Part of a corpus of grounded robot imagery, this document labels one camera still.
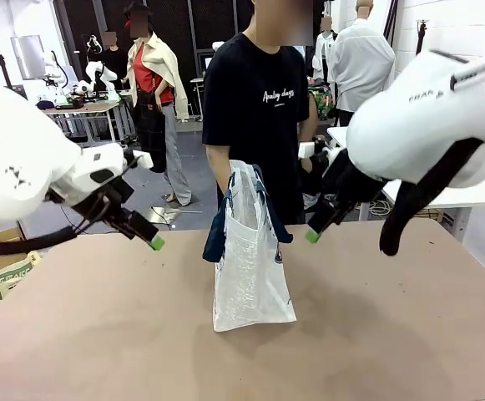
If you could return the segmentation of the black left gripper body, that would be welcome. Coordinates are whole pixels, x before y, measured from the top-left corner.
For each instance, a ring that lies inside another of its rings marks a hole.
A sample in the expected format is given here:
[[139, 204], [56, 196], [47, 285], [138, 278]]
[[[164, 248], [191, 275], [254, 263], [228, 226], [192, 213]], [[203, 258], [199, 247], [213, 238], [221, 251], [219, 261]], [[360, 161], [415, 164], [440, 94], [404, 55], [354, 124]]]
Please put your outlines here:
[[83, 200], [83, 232], [97, 223], [104, 223], [125, 236], [142, 236], [136, 226], [139, 214], [124, 207], [134, 193], [133, 188], [123, 180], [113, 180], [102, 185]]

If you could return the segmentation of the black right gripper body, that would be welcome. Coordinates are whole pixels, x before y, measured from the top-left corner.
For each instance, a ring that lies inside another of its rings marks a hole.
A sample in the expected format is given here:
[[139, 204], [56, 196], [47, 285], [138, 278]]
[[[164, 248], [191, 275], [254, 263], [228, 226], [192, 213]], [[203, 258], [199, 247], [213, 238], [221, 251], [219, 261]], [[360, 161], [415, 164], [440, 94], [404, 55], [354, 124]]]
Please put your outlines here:
[[360, 171], [350, 160], [347, 148], [328, 152], [328, 168], [322, 177], [321, 196], [315, 217], [318, 221], [343, 221], [358, 204], [370, 202], [388, 180], [373, 178]]

